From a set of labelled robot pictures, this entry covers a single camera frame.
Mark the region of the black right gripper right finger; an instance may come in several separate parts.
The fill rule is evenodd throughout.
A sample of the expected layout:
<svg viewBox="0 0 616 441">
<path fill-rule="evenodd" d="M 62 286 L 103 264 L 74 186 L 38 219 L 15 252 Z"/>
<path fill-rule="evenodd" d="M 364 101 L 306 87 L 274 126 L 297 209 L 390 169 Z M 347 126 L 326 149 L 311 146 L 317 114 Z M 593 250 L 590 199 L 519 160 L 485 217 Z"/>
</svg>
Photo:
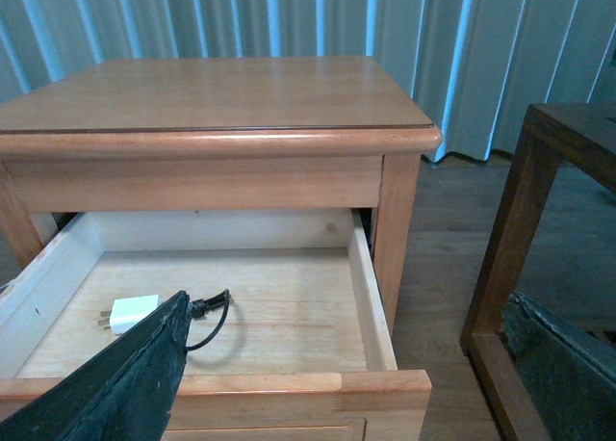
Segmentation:
<svg viewBox="0 0 616 441">
<path fill-rule="evenodd" d="M 507 346 L 552 440 L 615 438 L 615 349 L 520 292 L 502 308 Z"/>
</svg>

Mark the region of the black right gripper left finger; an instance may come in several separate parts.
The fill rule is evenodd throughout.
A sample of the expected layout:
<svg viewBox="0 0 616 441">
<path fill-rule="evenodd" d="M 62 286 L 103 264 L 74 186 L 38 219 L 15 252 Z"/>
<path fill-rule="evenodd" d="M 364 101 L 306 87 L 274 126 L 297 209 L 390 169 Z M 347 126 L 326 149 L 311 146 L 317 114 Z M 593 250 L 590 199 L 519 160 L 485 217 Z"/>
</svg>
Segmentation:
<svg viewBox="0 0 616 441">
<path fill-rule="evenodd" d="M 187 362 L 180 291 L 1 424 L 4 440 L 159 440 Z"/>
</svg>

